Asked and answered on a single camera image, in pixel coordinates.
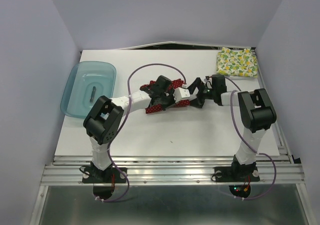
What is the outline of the red polka dot skirt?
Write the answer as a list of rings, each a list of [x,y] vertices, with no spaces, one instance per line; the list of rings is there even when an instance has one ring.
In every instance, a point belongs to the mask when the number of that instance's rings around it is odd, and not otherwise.
[[[150,94],[151,92],[164,93],[164,92],[174,91],[174,89],[178,87],[183,87],[184,85],[185,85],[185,81],[180,78],[175,80],[170,80],[161,75],[157,78],[157,80],[151,80],[149,83],[142,85],[140,87],[140,90],[147,92],[148,94]],[[175,105],[169,108],[185,108],[189,105],[190,105],[189,100],[182,100],[178,103],[175,103]],[[156,105],[153,107],[148,106],[145,109],[146,114],[153,114],[160,111],[165,111],[161,109],[160,105]]]

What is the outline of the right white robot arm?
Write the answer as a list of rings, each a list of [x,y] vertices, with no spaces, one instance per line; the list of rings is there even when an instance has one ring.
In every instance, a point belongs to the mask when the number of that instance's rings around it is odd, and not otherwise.
[[[189,104],[195,108],[202,108],[205,101],[212,100],[219,106],[229,106],[231,120],[241,143],[233,156],[230,166],[216,166],[211,179],[215,182],[244,182],[248,179],[259,181],[256,156],[263,136],[277,120],[274,106],[264,88],[253,91],[242,91],[237,88],[227,90],[228,77],[221,74],[199,77],[188,86],[194,97]],[[236,125],[234,107],[240,111],[240,118],[244,127],[240,132]]]

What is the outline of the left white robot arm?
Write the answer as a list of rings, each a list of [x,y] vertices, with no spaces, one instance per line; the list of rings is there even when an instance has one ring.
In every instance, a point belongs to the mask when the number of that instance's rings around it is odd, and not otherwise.
[[[86,134],[92,146],[92,161],[84,172],[100,182],[111,178],[112,162],[108,156],[110,143],[119,133],[122,118],[137,110],[161,105],[163,108],[174,105],[174,87],[172,81],[161,75],[137,92],[118,98],[99,97],[83,122]]]

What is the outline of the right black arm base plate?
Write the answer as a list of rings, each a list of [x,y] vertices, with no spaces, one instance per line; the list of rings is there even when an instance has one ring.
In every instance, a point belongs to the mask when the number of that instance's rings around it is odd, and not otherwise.
[[[216,166],[211,175],[211,180],[217,183],[241,183],[259,182],[260,177],[257,168],[235,170],[230,166]]]

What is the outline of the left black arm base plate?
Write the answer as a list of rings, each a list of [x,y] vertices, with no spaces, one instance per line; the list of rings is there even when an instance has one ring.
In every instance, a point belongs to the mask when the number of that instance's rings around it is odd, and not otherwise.
[[[91,166],[81,166],[83,184],[125,184],[125,176],[116,168],[107,168],[105,171],[96,170]]]

